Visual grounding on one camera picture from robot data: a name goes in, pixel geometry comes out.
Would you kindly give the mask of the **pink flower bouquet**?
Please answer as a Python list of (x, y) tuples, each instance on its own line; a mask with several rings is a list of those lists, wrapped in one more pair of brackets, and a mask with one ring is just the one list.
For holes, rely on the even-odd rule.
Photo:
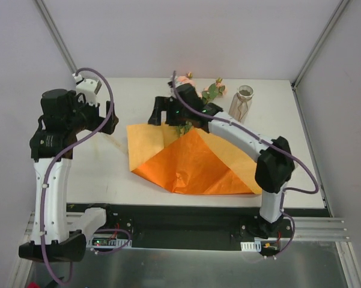
[[(192, 72), (187, 73), (185, 76), (177, 76), (176, 81), (178, 84), (190, 84), (196, 87), (193, 80)], [(205, 87), (203, 91), (198, 92), (198, 97), (203, 101), (204, 104), (212, 102), (217, 97), (222, 97), (226, 94), (226, 86), (223, 84), (221, 77), (217, 78), (214, 83), (209, 87)], [(176, 128), (177, 136), (181, 137), (185, 135), (193, 128), (193, 124), (190, 121), (186, 121), (184, 124), (180, 124)]]

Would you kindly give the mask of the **orange wrapping paper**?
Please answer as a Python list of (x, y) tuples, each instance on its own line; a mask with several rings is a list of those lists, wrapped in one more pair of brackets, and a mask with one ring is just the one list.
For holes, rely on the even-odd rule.
[(261, 194), (253, 159), (201, 129), (179, 136), (166, 124), (135, 124), (127, 127), (127, 140), (130, 171), (169, 192)]

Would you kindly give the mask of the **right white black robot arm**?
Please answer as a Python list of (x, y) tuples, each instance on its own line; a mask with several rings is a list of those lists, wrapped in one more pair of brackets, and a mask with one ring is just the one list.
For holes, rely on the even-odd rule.
[(171, 85), (170, 97), (156, 96), (150, 125), (165, 123), (177, 126), (191, 122), (207, 133), (218, 136), (246, 153), (256, 163), (255, 182), (261, 188), (261, 207), (256, 220), (246, 225), (247, 233), (267, 239), (282, 224), (283, 190), (295, 169), (287, 139), (262, 139), (260, 134), (245, 128), (214, 103), (205, 104), (191, 84)]

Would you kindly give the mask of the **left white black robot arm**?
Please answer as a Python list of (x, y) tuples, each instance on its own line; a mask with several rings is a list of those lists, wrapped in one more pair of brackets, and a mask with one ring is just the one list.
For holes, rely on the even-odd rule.
[(35, 262), (80, 262), (88, 238), (98, 229), (109, 233), (115, 219), (104, 208), (89, 208), (67, 224), (67, 184), (73, 159), (72, 145), (83, 130), (111, 135), (118, 123), (114, 106), (106, 102), (107, 116), (99, 114), (96, 92), (53, 89), (41, 96), (42, 115), (29, 141), (37, 194), (29, 242), (19, 246), (19, 257)]

